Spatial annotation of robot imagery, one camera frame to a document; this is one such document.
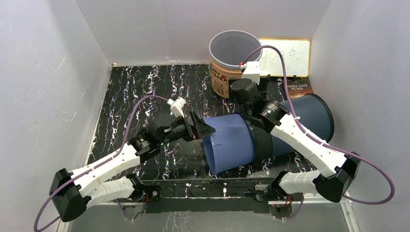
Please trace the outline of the light blue plastic bucket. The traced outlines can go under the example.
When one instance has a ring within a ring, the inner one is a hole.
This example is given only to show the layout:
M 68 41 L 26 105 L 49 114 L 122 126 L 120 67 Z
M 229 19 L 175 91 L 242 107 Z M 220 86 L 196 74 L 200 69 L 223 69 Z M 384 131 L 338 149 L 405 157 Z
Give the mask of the light blue plastic bucket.
M 202 139 L 213 175 L 254 162 L 252 135 L 241 115 L 203 117 L 202 121 L 216 130 Z

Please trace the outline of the large dark blue bucket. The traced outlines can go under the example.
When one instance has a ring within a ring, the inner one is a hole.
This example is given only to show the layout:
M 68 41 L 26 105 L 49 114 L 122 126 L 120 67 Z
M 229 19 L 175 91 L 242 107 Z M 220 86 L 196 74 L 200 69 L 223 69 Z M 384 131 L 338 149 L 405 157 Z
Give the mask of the large dark blue bucket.
M 335 125 L 330 108 L 326 102 L 316 94 L 306 94 L 291 100 L 296 115 L 301 117 L 300 123 L 316 134 L 319 138 L 331 141 Z M 290 145 L 272 136 L 272 157 L 282 156 L 295 151 Z

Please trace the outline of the black ribbed plastic bucket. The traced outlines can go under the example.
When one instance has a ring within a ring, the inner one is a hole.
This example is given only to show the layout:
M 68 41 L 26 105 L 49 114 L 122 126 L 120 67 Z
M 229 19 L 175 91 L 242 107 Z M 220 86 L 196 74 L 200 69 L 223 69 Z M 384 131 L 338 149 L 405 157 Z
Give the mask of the black ribbed plastic bucket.
M 273 142 L 271 134 L 265 130 L 249 124 L 254 147 L 254 162 L 270 158 L 273 154 Z

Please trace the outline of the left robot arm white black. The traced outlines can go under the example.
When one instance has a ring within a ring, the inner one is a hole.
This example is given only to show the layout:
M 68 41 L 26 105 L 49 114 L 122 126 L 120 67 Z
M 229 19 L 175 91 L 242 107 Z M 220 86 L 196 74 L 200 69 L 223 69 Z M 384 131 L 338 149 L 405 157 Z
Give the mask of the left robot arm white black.
M 215 131 L 191 111 L 190 117 L 150 122 L 122 148 L 92 164 L 70 172 L 57 171 L 49 194 L 60 219 L 72 221 L 92 206 L 115 199 L 158 202 L 159 185 L 145 185 L 135 174 L 117 180 L 111 177 L 155 157 L 164 144 L 202 139 Z

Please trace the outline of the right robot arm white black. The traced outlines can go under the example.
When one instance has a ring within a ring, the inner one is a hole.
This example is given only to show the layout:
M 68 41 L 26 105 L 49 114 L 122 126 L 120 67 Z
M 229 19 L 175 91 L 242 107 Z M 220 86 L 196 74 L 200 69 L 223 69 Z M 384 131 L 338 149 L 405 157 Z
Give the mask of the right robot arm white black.
M 252 135 L 256 160 L 273 152 L 275 136 L 303 155 L 317 168 L 315 171 L 291 173 L 282 171 L 268 186 L 263 195 L 285 200 L 294 193 L 316 193 L 338 203 L 356 177 L 360 160 L 327 147 L 326 141 L 305 128 L 299 128 L 290 110 L 276 100 L 264 98 L 256 83 L 243 78 L 230 83 L 231 96 L 239 104 Z

